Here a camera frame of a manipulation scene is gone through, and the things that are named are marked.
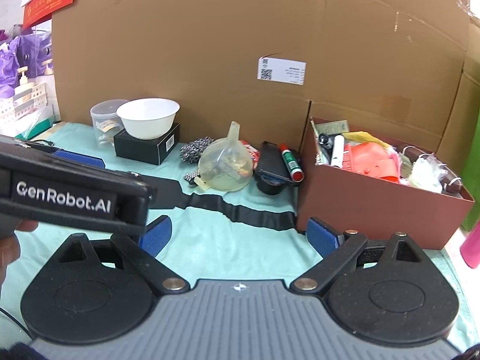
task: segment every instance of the red box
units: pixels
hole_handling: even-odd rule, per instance
[[[52,18],[52,12],[70,5],[74,0],[32,0],[23,11],[23,28],[32,27]]]
[[[312,118],[315,124],[326,120]],[[366,131],[350,126],[351,131]],[[403,141],[370,132],[393,146]],[[462,189],[462,198],[442,195],[354,172],[315,165],[315,135],[307,124],[301,151],[305,179],[298,191],[297,230],[317,216],[339,231],[358,230],[371,239],[389,239],[396,231],[408,233],[424,249],[441,249],[474,204]]]

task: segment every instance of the red marker cap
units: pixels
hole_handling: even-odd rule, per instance
[[[292,177],[293,181],[296,181],[297,183],[300,183],[303,180],[303,172],[302,171],[294,172],[291,175],[291,177]]]
[[[278,145],[278,149],[280,150],[281,153],[283,153],[285,150],[289,150],[287,145],[284,145],[283,143]]]

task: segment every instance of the metal screw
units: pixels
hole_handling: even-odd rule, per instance
[[[315,290],[315,288],[318,286],[318,283],[313,279],[304,277],[304,278],[295,280],[293,285],[297,287],[299,290],[310,291],[310,290]]]
[[[185,280],[180,279],[179,277],[171,277],[169,279],[165,279],[162,283],[163,287],[170,291],[179,291],[183,290],[187,285]]]

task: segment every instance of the ridged gray surface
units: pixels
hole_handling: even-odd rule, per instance
[[[49,360],[451,360],[438,341],[392,349],[341,329],[320,300],[288,292],[282,281],[199,280],[168,295],[138,328],[109,342],[32,347]]]

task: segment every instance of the marker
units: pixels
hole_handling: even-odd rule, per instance
[[[285,162],[286,168],[289,170],[290,177],[293,181],[300,183],[305,175],[292,152],[284,144],[278,145],[278,149],[282,153],[283,162]]]
[[[342,168],[343,163],[343,151],[345,149],[345,138],[343,135],[335,135],[333,141],[332,159],[330,165],[337,168]]]

